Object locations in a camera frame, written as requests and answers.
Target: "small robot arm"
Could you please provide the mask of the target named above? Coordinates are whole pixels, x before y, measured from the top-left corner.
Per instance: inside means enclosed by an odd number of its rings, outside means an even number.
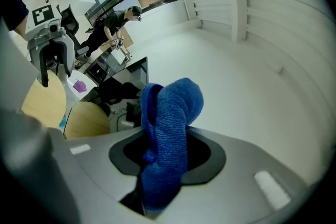
[[[124,54],[125,62],[129,62],[131,60],[132,55],[124,46],[125,40],[123,37],[115,38],[112,44],[115,45],[117,51],[120,50]]]
[[[64,64],[68,76],[75,65],[74,42],[61,26],[62,16],[52,5],[29,13],[26,26],[27,49],[31,62],[39,71],[38,81],[48,87],[47,70],[53,63]]]

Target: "black clothing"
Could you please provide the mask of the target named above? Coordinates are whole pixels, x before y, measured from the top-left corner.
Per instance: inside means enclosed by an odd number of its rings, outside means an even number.
[[[111,35],[114,35],[124,24],[128,21],[124,19],[125,11],[116,11],[107,16],[104,20],[104,26],[108,27],[111,31]]]
[[[105,18],[104,21],[95,25],[95,29],[92,34],[89,36],[88,40],[84,41],[81,44],[81,47],[88,46],[89,50],[86,53],[87,57],[91,56],[91,53],[94,52],[106,42],[107,36],[104,32],[104,26],[108,27],[111,31],[111,35],[113,36],[115,32],[117,32],[124,24],[128,21],[124,19],[125,11],[116,11]]]
[[[22,0],[6,0],[3,9],[5,23],[9,31],[14,30],[28,15],[28,9]]]

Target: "person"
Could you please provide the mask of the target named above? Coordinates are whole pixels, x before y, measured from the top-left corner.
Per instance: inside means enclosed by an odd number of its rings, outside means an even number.
[[[9,31],[14,30],[23,39],[26,39],[26,25],[28,19],[28,9],[22,0],[6,0],[6,8],[2,15]]]
[[[141,20],[142,11],[138,6],[132,6],[127,10],[118,10],[105,19],[100,18],[95,24],[95,29],[89,36],[88,40],[81,44],[81,47],[88,46],[89,50],[86,57],[90,57],[92,52],[97,50],[101,44],[108,41],[113,41],[113,35],[117,32],[117,38],[121,37],[120,28],[130,20]]]

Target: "blue towel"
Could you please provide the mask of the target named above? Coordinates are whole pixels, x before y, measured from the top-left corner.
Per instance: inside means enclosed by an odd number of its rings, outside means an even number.
[[[176,196],[181,176],[187,172],[186,126],[203,108],[197,84],[184,78],[162,87],[148,84],[141,92],[141,125],[151,147],[143,159],[142,198],[146,209],[162,210]]]

